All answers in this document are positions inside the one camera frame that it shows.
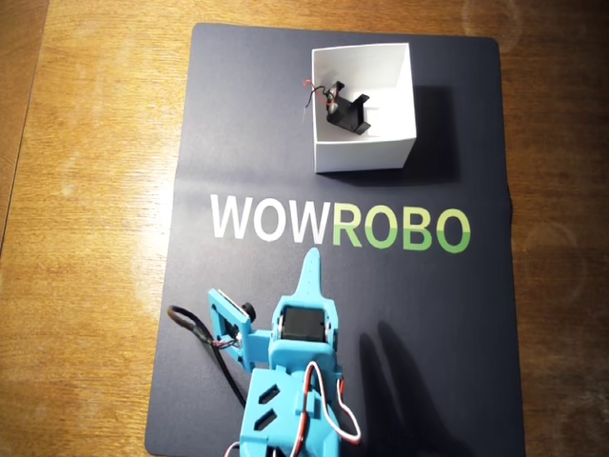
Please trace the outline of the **teal gripper with servos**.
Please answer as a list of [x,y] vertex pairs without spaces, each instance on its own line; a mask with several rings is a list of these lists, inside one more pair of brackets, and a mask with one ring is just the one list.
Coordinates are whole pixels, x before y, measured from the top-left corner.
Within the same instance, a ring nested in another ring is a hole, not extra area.
[[330,376],[338,376],[339,319],[335,303],[322,293],[321,254],[305,255],[295,291],[280,298],[273,313],[268,347],[271,368],[304,371],[314,361]]

